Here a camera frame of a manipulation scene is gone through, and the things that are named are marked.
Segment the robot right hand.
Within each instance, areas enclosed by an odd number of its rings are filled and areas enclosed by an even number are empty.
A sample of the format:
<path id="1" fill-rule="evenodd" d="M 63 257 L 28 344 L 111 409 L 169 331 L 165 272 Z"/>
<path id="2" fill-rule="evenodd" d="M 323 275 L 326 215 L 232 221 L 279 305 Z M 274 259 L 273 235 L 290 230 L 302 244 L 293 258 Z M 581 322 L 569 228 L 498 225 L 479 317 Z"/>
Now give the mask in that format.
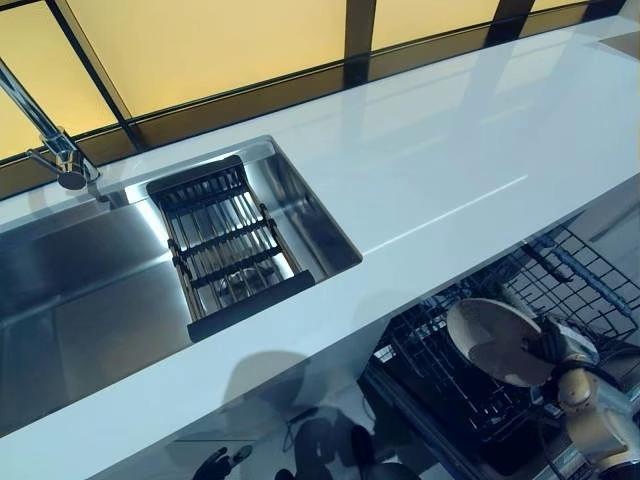
<path id="1" fill-rule="evenodd" d="M 591 340 L 563 322 L 554 314 L 537 317 L 540 334 L 533 340 L 523 340 L 521 349 L 554 367 L 571 362 L 597 366 L 600 355 Z"/>

